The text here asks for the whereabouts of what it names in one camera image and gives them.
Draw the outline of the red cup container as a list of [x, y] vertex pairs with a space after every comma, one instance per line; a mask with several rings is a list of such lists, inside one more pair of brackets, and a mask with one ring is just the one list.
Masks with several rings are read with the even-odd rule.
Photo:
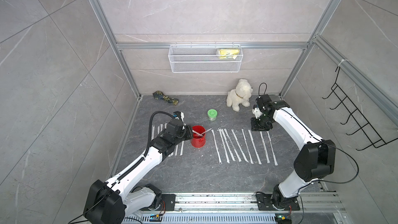
[[[192, 127], [192, 129], [199, 133], [203, 133], [204, 131], [206, 131], [205, 128], [201, 125], [195, 125]], [[200, 137], [193, 133], [193, 138], [191, 140], [191, 145], [193, 147], [201, 148], [205, 145], [205, 143], [206, 143], [205, 135], [203, 137]]]

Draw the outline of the bundle of white straws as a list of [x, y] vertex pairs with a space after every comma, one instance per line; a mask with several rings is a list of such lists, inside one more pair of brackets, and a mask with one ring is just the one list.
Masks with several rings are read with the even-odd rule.
[[195, 130], [192, 130], [192, 132], [200, 137], [203, 137], [205, 135], [205, 133], [209, 132], [210, 130], [213, 130], [213, 128], [210, 128], [209, 130], [204, 131], [203, 133], [199, 133]]

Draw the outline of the white straw seventeenth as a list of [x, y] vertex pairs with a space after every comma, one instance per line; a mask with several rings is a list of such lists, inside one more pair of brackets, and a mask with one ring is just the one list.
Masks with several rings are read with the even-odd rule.
[[271, 147], [271, 152], [272, 152], [272, 156], [273, 156], [273, 161], [274, 161], [274, 165], [278, 166], [278, 162], [275, 156], [275, 152], [274, 152], [274, 148], [273, 148], [273, 144], [272, 144], [272, 139], [271, 139], [271, 135], [269, 133], [269, 131], [267, 131], [267, 136], [268, 136], [268, 140], [269, 140], [269, 145]]

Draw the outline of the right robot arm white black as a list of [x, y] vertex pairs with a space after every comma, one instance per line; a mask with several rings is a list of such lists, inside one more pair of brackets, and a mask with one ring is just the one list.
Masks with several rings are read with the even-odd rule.
[[255, 115], [251, 118], [253, 131], [269, 131], [276, 122], [300, 150], [293, 172], [273, 190], [273, 207], [283, 210], [296, 201], [300, 190], [334, 172], [335, 144], [310, 130], [285, 101], [273, 101], [268, 94], [256, 98], [252, 112]]

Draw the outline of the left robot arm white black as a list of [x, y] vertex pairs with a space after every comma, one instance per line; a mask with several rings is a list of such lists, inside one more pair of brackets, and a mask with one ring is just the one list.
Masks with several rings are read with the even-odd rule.
[[87, 196], [83, 216], [92, 224], [120, 224], [125, 216], [142, 208], [157, 208], [161, 190], [147, 185], [133, 191], [139, 181], [175, 150], [175, 146], [193, 138], [192, 127], [172, 119], [136, 160], [103, 182], [94, 182]]

